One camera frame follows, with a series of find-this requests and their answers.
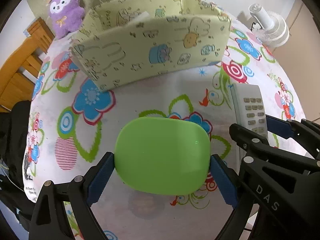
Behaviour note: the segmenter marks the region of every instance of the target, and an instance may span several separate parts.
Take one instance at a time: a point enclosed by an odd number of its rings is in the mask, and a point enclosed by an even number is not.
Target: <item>white lettering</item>
[[[267,202],[269,203],[269,198],[270,198],[270,194],[266,195],[263,199],[266,199]]]
[[[273,209],[274,211],[276,211],[276,210],[278,209],[278,206],[280,206],[279,203],[278,203],[278,202],[275,202],[275,203],[273,204],[273,206],[272,206],[272,209]]]
[[[259,194],[262,193],[262,187],[260,185],[258,185],[257,190],[256,190]]]

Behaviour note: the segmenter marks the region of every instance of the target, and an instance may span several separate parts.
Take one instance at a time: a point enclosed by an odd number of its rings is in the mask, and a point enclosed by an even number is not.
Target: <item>white desk fan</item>
[[[261,26],[252,32],[264,45],[276,48],[287,42],[289,28],[281,15],[266,11],[259,3],[251,5],[249,11]]]

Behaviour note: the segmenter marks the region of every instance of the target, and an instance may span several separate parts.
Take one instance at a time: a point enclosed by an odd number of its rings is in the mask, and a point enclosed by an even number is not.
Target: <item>green container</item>
[[[206,180],[210,140],[193,122],[140,117],[122,128],[114,154],[117,173],[135,190],[188,195]]]

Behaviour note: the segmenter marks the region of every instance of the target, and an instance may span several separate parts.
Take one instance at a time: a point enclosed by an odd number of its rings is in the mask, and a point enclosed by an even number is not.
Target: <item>fabric storage bin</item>
[[[86,15],[72,53],[101,91],[221,61],[231,20],[203,0],[113,0]]]

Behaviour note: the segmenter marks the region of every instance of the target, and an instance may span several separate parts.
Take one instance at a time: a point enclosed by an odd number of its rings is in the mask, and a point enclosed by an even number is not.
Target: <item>purple plush toy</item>
[[[84,8],[79,6],[79,0],[51,0],[49,16],[56,38],[61,39],[69,32],[78,30],[84,14]]]

